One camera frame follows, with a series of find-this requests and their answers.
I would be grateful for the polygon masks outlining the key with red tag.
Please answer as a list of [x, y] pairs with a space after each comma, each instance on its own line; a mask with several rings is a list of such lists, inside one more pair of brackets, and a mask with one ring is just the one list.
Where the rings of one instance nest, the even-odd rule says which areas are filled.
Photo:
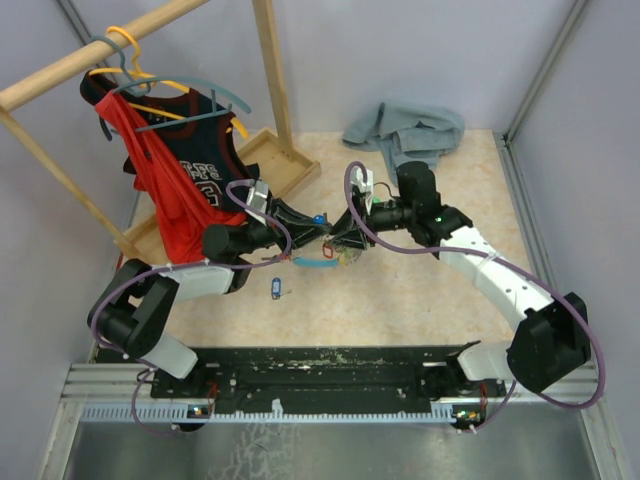
[[279, 262], [289, 262], [292, 260], [292, 255], [291, 253], [288, 253], [286, 255], [284, 254], [280, 254], [280, 255], [273, 255], [270, 257], [261, 257], [261, 262], [266, 262], [266, 263], [279, 263]]

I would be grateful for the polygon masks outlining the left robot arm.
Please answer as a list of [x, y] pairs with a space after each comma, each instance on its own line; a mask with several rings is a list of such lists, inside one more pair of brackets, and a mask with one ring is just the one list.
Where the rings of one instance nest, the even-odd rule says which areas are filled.
[[186, 396], [201, 394], [208, 373], [197, 366], [198, 355], [165, 331], [173, 305], [242, 288], [257, 267], [243, 254], [276, 245], [281, 253], [260, 263], [270, 266], [332, 229], [326, 218], [303, 215], [280, 199], [270, 201], [265, 211], [249, 212], [242, 225], [212, 224], [204, 230], [201, 261], [165, 266], [126, 261], [88, 315], [96, 342], [169, 374], [174, 387]]

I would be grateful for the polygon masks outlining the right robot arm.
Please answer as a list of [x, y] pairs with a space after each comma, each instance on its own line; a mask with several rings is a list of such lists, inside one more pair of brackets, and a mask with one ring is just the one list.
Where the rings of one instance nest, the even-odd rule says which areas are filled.
[[418, 245], [469, 280], [514, 333], [510, 341], [475, 343], [457, 354], [457, 364], [446, 372], [454, 393], [470, 395], [482, 380], [498, 379], [541, 394], [590, 360], [591, 342], [583, 329], [586, 306], [578, 296], [557, 300], [501, 256], [468, 216], [442, 202], [426, 164], [403, 164], [397, 182], [398, 196], [376, 203], [372, 172], [357, 162], [348, 166], [343, 218], [351, 232], [369, 244], [382, 232], [407, 230]]

